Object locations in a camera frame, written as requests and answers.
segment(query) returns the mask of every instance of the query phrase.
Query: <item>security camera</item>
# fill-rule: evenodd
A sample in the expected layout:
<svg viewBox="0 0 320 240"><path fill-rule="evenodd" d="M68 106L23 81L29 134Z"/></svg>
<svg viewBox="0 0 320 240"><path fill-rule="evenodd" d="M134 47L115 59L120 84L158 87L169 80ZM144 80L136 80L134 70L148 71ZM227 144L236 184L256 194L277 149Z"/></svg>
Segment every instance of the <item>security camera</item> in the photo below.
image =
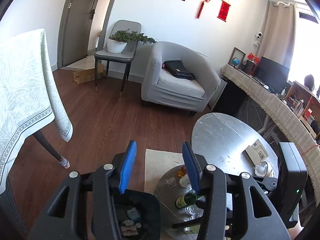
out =
<svg viewBox="0 0 320 240"><path fill-rule="evenodd" d="M262 37L262 33L256 34L256 40L259 40Z"/></svg>

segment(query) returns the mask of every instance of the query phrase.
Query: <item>small round table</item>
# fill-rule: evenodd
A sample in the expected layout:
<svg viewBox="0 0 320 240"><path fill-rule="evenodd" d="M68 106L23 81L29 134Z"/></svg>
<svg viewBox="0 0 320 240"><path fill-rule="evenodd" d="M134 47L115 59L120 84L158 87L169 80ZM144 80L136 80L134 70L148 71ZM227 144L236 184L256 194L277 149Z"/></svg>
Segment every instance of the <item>small round table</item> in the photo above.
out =
<svg viewBox="0 0 320 240"><path fill-rule="evenodd" d="M244 122L227 114L210 113L201 116L192 130L191 146L224 173L239 175L246 171L254 175L254 165L245 149L257 139L269 154L267 161L278 177L278 158L263 137Z"/></svg>
<svg viewBox="0 0 320 240"><path fill-rule="evenodd" d="M194 153L203 155L208 164L214 164L225 173L239 175L246 171L252 175L254 165L244 150L257 139L267 150L267 161L277 178L277 156L270 145L254 129L232 116L210 113L200 117L193 127L191 145ZM174 223L190 220L190 216L184 210L177 209L174 204L179 196L190 190L179 185L177 172L180 167L181 165L162 176L154 195L160 202L162 229L175 239L196 240L197 234L185 234L182 228L171 228ZM173 177L177 185L170 187L166 181ZM227 207L232 210L231 194L227 194Z"/></svg>

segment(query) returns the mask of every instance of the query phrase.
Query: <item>window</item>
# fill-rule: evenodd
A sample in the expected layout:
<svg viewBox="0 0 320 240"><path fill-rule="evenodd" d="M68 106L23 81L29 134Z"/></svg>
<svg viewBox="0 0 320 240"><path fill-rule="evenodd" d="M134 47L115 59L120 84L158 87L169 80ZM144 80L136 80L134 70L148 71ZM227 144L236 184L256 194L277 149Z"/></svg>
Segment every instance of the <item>window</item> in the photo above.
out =
<svg viewBox="0 0 320 240"><path fill-rule="evenodd" d="M304 84L304 78L309 74L315 78L313 93L316 94L320 85L320 24L299 18L289 81Z"/></svg>

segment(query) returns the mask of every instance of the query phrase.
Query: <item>red string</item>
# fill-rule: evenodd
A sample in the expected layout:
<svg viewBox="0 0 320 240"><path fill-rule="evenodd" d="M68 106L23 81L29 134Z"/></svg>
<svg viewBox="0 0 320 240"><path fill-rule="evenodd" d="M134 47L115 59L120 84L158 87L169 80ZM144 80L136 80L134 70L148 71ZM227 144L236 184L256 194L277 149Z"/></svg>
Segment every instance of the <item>red string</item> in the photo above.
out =
<svg viewBox="0 0 320 240"><path fill-rule="evenodd" d="M314 147L317 147L317 146L320 147L320 145L318 144L311 146L305 153L301 154L301 156L306 155L309 151L311 151Z"/></svg>

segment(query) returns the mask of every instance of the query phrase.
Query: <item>potted plant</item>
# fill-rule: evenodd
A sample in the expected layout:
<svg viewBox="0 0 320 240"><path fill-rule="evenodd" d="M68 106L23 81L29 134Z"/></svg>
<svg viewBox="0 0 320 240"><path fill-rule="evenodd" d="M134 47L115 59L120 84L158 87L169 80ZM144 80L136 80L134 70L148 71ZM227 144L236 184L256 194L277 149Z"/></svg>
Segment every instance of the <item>potted plant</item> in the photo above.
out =
<svg viewBox="0 0 320 240"><path fill-rule="evenodd" d="M144 33L129 33L129 30L117 31L109 37L107 42L107 51L120 54L129 41L142 41L143 44L156 43L153 38L148 38Z"/></svg>

